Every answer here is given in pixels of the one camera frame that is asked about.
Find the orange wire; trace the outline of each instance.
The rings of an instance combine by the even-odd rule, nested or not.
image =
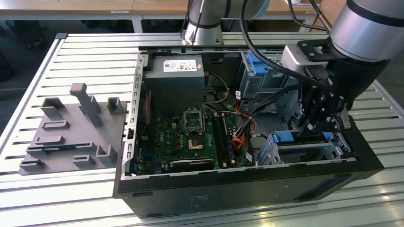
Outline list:
[[[241,111],[239,105],[237,105],[237,111],[238,111],[245,117],[249,117],[249,115]],[[258,122],[255,121],[255,119],[251,119],[251,120],[253,120],[253,123],[254,123],[254,130],[253,130],[251,134],[255,134],[255,131],[257,131],[257,129],[258,129]]]

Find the floor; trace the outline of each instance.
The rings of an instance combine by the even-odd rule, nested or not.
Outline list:
[[[89,28],[81,21],[49,21],[41,22],[43,34],[49,41],[49,47],[53,44],[58,33],[111,33],[106,26]],[[15,69],[15,76],[6,82],[0,83],[0,134],[13,116],[14,110],[25,95],[25,88],[29,87],[31,79],[41,66],[49,48],[41,51],[30,51],[22,41],[15,36],[13,30],[0,21],[0,26],[6,34],[0,35],[0,50],[6,55],[11,66]],[[397,101],[404,106],[404,51],[393,59],[393,62],[378,78]],[[22,88],[19,90],[7,90],[10,88]]]
[[[42,21],[41,25],[42,27],[47,27],[47,29],[43,29],[43,34],[49,41],[49,46],[41,51],[30,51],[10,27],[6,25],[6,21],[0,21],[0,26],[6,30],[6,34],[0,35],[0,50],[15,70],[15,76],[10,80],[0,82],[0,134],[7,126],[14,110],[17,109],[26,92],[23,89],[9,91],[2,90],[27,88],[30,86],[33,77],[37,74],[37,70],[43,62],[57,34],[111,33],[107,27],[102,26],[90,29],[81,21],[49,21],[47,23]]]

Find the sticker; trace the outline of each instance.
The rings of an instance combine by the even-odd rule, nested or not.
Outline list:
[[[250,162],[253,162],[253,155],[250,153],[246,153],[246,158]]]
[[[189,72],[197,71],[195,60],[167,60],[163,63],[165,72]]]
[[[130,11],[111,11],[111,13],[130,13]]]
[[[237,91],[237,99],[242,100],[242,92],[241,91]]]

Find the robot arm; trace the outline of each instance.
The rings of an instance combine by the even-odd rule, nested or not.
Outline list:
[[[351,128],[347,111],[404,46],[404,2],[349,0],[326,40],[289,45],[283,66],[317,80],[330,79],[330,90],[301,83],[298,129],[343,131]]]
[[[193,0],[183,42],[222,44],[221,19],[239,17],[246,42],[258,58],[299,80],[297,129],[302,133],[350,129],[354,100],[404,46],[404,1],[347,0],[330,38],[287,45],[282,66],[254,47],[245,23],[245,19],[259,17],[269,5],[269,0]]]
[[[222,18],[238,18],[243,0],[191,0],[190,22],[185,34],[186,45],[222,45]],[[246,18],[261,17],[270,0],[253,0],[246,7]]]

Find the white slotted table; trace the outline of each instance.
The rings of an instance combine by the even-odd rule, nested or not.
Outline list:
[[[255,44],[285,45],[321,34],[255,33]],[[71,34],[57,39],[0,137],[0,226],[389,226],[404,219],[404,111],[375,82],[350,112],[386,167],[321,201],[139,219],[114,199],[115,169],[21,176],[46,97],[78,103],[74,82],[89,85],[99,102],[131,101],[138,46],[182,45],[178,34]],[[226,45],[243,45],[238,33]]]

